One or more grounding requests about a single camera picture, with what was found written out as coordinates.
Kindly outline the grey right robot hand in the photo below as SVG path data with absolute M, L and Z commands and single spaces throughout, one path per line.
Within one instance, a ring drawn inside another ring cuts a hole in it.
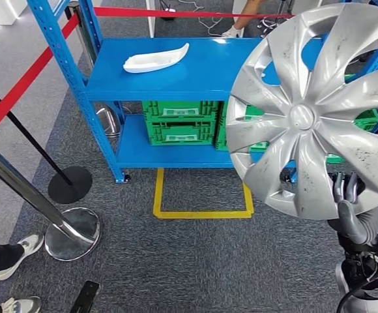
M 357 245 L 369 242 L 367 228 L 355 213 L 353 205 L 358 200 L 358 176 L 355 172 L 347 175 L 339 171 L 333 176 L 333 199 L 337 205 L 339 222 L 342 234 Z

